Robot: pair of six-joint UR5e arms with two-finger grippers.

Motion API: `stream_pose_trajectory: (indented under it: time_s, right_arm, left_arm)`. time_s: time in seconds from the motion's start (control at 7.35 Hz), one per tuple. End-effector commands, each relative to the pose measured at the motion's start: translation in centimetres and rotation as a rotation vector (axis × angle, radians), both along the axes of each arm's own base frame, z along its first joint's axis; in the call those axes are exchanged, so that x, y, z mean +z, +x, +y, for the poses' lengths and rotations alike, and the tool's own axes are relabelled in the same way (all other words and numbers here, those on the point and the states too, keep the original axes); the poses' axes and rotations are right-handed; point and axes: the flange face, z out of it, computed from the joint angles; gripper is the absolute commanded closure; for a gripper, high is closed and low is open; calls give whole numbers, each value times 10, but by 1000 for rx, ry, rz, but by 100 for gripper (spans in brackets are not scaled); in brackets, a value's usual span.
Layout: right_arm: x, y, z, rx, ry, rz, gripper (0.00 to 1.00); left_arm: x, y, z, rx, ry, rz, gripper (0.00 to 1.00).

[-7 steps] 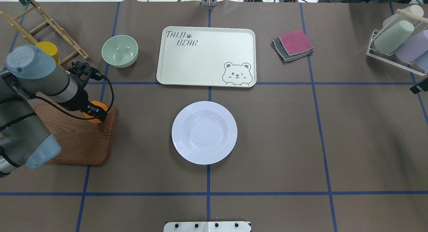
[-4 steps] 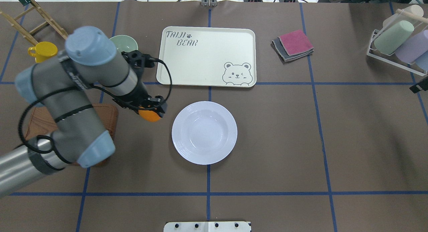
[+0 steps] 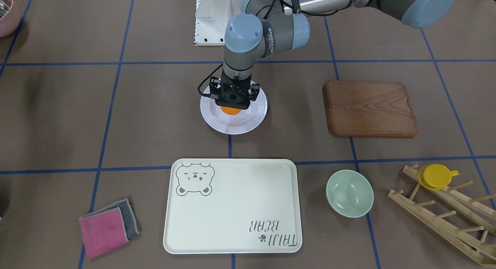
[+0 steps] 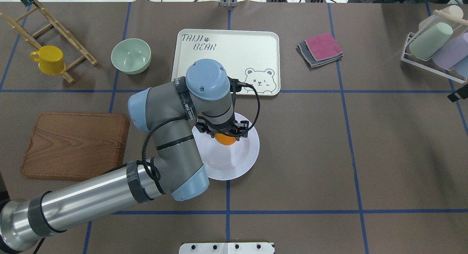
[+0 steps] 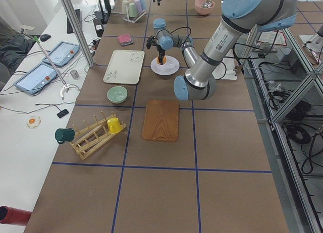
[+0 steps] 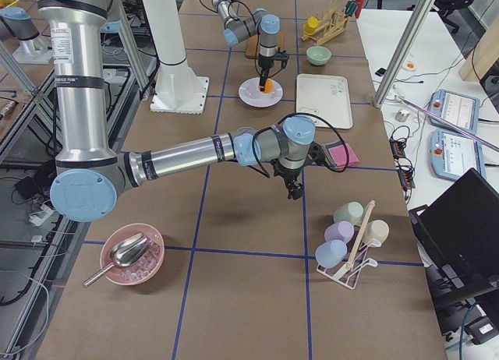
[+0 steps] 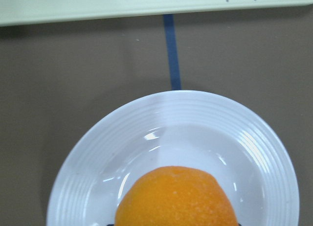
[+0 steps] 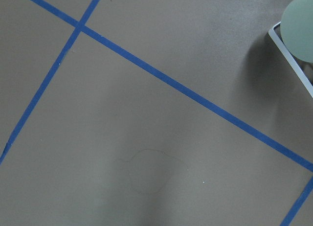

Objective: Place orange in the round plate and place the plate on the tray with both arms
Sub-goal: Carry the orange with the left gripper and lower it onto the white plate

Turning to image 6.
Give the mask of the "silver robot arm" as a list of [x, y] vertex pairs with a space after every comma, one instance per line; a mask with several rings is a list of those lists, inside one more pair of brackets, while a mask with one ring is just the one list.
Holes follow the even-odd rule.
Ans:
[[258, 90], [266, 92], [270, 82], [270, 71], [275, 61], [281, 62], [281, 67], [287, 65], [288, 56], [278, 48], [278, 35], [281, 30], [278, 16], [266, 9], [255, 9], [249, 12], [249, 17], [239, 17], [232, 5], [241, 0], [211, 0], [214, 11], [224, 24], [223, 36], [229, 47], [234, 47], [253, 36], [258, 37], [258, 65], [260, 67]]
[[[202, 113], [209, 79], [196, 76], [186, 60], [175, 0], [142, 0], [160, 67], [154, 111]], [[241, 20], [232, 9], [241, 0], [211, 0], [224, 23], [224, 37], [234, 46], [258, 36], [260, 75], [257, 91], [270, 84], [274, 61], [284, 68], [288, 56], [278, 50], [280, 19], [257, 9]], [[128, 189], [161, 176], [237, 161], [242, 166], [270, 162], [283, 178], [289, 199], [303, 194], [298, 176], [313, 144], [315, 125], [309, 116], [289, 115], [260, 131], [241, 128], [166, 150], [117, 154], [108, 144], [101, 30], [111, 22], [120, 0], [37, 0], [51, 28], [55, 89], [62, 130], [62, 150], [55, 158], [51, 184], [54, 208], [73, 221], [106, 216]]]

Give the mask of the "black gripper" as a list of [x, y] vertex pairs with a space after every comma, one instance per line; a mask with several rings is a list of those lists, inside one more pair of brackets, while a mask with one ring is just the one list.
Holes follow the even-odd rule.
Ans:
[[281, 177], [285, 183], [285, 188], [288, 190], [288, 199], [299, 199], [303, 196], [303, 184], [298, 181], [298, 177], [302, 172], [302, 168], [291, 169], [281, 164], [278, 159], [271, 161], [274, 169], [274, 177]]
[[259, 55], [258, 66], [260, 67], [258, 90], [265, 90], [266, 81], [270, 75], [270, 69], [274, 66], [274, 56]]

